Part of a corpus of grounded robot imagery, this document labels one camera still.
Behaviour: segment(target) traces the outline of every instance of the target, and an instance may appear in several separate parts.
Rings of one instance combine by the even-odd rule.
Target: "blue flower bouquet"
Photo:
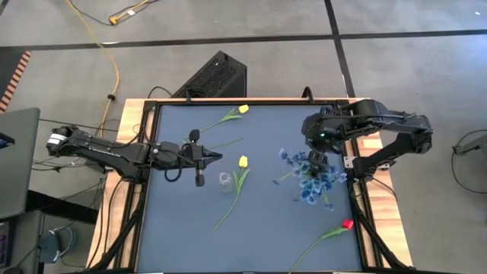
[[[338,174],[336,168],[332,165],[327,165],[321,171],[316,172],[313,170],[312,172],[311,163],[308,161],[306,153],[302,151],[289,157],[288,153],[281,148],[279,157],[288,166],[291,166],[292,170],[285,176],[277,180],[272,180],[274,184],[280,185],[288,177],[297,177],[300,181],[300,195],[295,200],[301,200],[310,205],[315,205],[318,199],[322,199],[328,210],[334,210],[333,204],[328,201],[326,193],[333,188],[334,183],[344,183],[347,181],[347,175],[345,173]]]

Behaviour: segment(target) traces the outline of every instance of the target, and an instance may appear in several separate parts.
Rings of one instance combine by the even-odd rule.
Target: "clear glass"
[[[232,182],[231,175],[227,172],[222,172],[218,176],[220,182],[221,191],[223,193],[230,193],[234,189],[234,183]]]

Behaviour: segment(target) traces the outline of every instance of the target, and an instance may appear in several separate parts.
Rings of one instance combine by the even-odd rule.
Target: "yellow tulip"
[[[248,158],[247,158],[247,156],[242,155],[242,157],[240,157],[240,160],[238,161],[238,166],[239,167],[247,167],[247,165],[249,165]]]
[[[249,110],[249,105],[242,105],[238,107],[238,111],[240,111],[240,113],[242,114],[246,113],[248,110]]]

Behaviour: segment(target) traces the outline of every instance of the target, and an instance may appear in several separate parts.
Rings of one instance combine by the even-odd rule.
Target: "wooden table frame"
[[[320,104],[324,101],[341,101],[342,103],[356,102],[361,100],[360,98],[316,98],[314,99],[316,104]],[[305,104],[309,100],[307,98],[193,98],[193,104],[208,104],[208,103],[232,103],[236,104],[240,102],[246,103],[281,103],[281,104]],[[158,117],[158,112],[155,113],[158,108],[155,107],[157,104],[185,104],[186,99],[174,98],[174,99],[128,99],[125,103],[122,118],[120,121],[119,131],[117,135],[118,142],[128,142],[137,135],[139,130],[142,130],[141,123],[145,123],[145,128],[149,138],[155,138],[157,134],[157,123],[154,122],[154,117]],[[366,137],[359,138],[353,142],[347,142],[346,154],[354,155],[355,152],[361,156],[372,155],[376,151],[382,148],[382,142],[380,140],[379,133],[374,133]],[[393,187],[392,181],[390,179],[390,174],[388,171],[378,170],[374,175],[378,180],[384,182],[386,185]],[[132,213],[135,209],[135,205],[138,202],[139,194],[141,192],[141,186],[129,185],[126,182],[122,182],[117,188],[116,193],[113,195],[113,202],[111,205],[110,212],[110,229],[107,230],[107,216],[109,214],[109,201],[113,194],[115,185],[119,182],[120,177],[116,172],[110,172],[108,174],[107,182],[105,185],[104,195],[103,195],[103,229],[101,229],[101,214],[98,215],[97,225],[94,230],[94,236],[91,243],[90,253],[88,259],[90,260],[94,255],[94,265],[101,259],[101,255],[105,248],[111,246],[113,241],[119,235],[122,224],[126,221],[129,213]],[[359,189],[360,186],[355,186],[355,192],[357,194],[361,193],[362,190]],[[403,224],[399,215],[399,209],[394,195],[385,187],[380,184],[369,182],[364,193],[358,199],[358,203],[362,210],[370,218],[373,217],[374,225],[377,233],[384,240],[386,245],[393,251],[397,258],[405,263],[406,265],[412,265],[411,257],[409,255],[409,249],[406,242],[406,236],[404,235]],[[136,265],[136,250],[134,246],[134,231],[139,232],[142,222],[140,221],[130,232],[129,236],[126,238],[126,242],[123,246],[123,251],[116,256],[116,259],[112,261],[110,267],[129,267],[135,268]],[[367,232],[360,227],[358,229],[358,235],[363,240],[361,247],[361,253],[364,253],[362,257],[362,262],[366,261],[367,266],[381,266],[382,264],[387,267],[387,263],[383,258],[380,258],[374,245],[371,243]],[[104,245],[105,237],[107,237],[107,246]]]

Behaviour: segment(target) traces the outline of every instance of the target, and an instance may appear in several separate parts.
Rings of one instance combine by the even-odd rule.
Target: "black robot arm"
[[[396,141],[369,157],[356,157],[354,178],[370,180],[379,166],[392,166],[401,155],[422,154],[431,148],[433,130],[428,117],[388,110],[375,100],[360,100],[336,110],[322,107],[306,118],[301,132],[312,149],[310,158],[318,158],[321,152],[341,153],[344,141],[382,129],[398,132]]]
[[[51,156],[79,156],[96,162],[102,167],[111,167],[123,178],[136,183],[148,179],[149,170],[196,169],[196,185],[203,186],[205,179],[202,171],[221,154],[209,151],[198,145],[199,130],[189,134],[189,142],[179,145],[172,142],[120,143],[78,129],[76,126],[62,126],[53,129],[47,142]],[[169,181],[176,181],[178,176]]]

